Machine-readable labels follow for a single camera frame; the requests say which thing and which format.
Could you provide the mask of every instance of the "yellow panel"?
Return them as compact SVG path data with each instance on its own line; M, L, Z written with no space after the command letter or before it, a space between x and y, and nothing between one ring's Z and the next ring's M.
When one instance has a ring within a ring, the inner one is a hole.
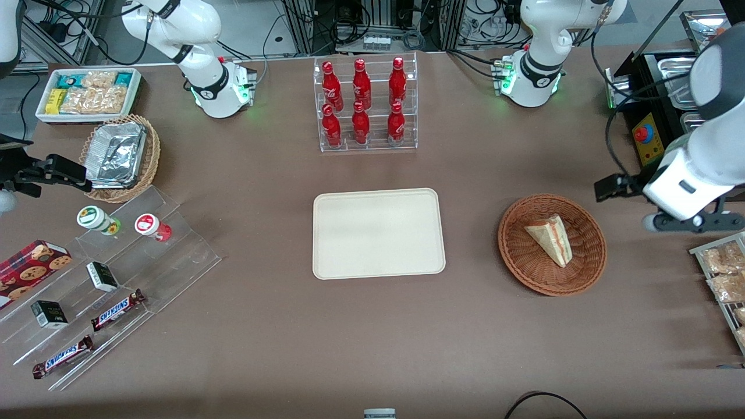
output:
M663 155L663 153L665 152L665 147L662 146L662 141L659 139L659 135L657 134L657 125L654 123L654 118L652 117L651 113L645 116L644 119L642 119L634 127L634 129L632 130L632 135L637 128L644 127L645 125L652 126L652 141L649 141L647 144L642 144L634 140L634 144L636 144L636 150L639 153L639 159L642 166L647 166L658 157Z

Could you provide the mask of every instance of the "acrylic bottle rack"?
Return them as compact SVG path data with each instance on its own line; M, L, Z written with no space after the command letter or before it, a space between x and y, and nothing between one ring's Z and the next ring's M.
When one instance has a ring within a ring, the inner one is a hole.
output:
M419 144L419 131L417 116L419 112L417 90L417 71L416 54L371 54L362 56L365 59L367 74L370 76L372 85L372 107L368 109L367 115L370 117L370 140L367 145L359 145L354 139L352 129L352 115L355 103L355 95L352 89L352 79L355 76L355 58L343 55L333 57L317 58L314 61L314 91L316 98L316 118L318 120L318 137L320 140L321 151L327 152L344 152L344 151L368 151L368 150L410 150L416 148ZM404 140L398 147L392 147L388 144L388 116L390 115L390 103L388 101L388 79L393 70L393 58L402 57L404 59L404 72L406 73L406 99L403 101L402 113L406 119L404 125ZM334 64L334 73L341 82L341 96L344 100L344 108L341 112L336 113L341 123L341 140L340 148L329 147L326 136L323 132L321 120L323 114L321 107L326 103L323 95L323 72L321 64L324 61L331 61Z

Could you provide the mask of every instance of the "small black box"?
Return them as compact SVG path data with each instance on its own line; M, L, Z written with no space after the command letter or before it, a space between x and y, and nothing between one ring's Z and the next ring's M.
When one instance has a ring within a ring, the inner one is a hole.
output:
M62 307L54 301L37 300L31 304L31 311L37 318L39 326L47 329L62 329L67 326L67 318Z
M88 269L88 276L93 281L93 286L97 289L105 292L114 292L119 287L116 278L111 274L111 270L103 263L93 261L86 268Z

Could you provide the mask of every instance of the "cookie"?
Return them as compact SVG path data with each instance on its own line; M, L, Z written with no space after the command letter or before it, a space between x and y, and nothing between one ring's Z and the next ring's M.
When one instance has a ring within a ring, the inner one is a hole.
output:
M54 252L50 248L38 245L31 251L31 259L46 262L53 254Z
M46 274L47 269L43 266L31 266L26 268L25 271L21 272L21 279L24 281L38 280Z
M10 294L7 295L7 297L11 300L18 300L23 294L30 291L32 288L32 286L22 286L21 288L16 288L11 291Z
M49 263L49 268L56 271L57 269L61 269L65 265L70 263L71 260L72 258L70 256L60 256Z

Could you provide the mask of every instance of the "jar lid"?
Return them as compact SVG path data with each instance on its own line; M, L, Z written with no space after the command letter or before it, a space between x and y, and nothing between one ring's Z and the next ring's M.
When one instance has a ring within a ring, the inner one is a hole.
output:
M160 220L152 214L142 214L135 221L135 230L143 236L155 233L158 227L160 227Z

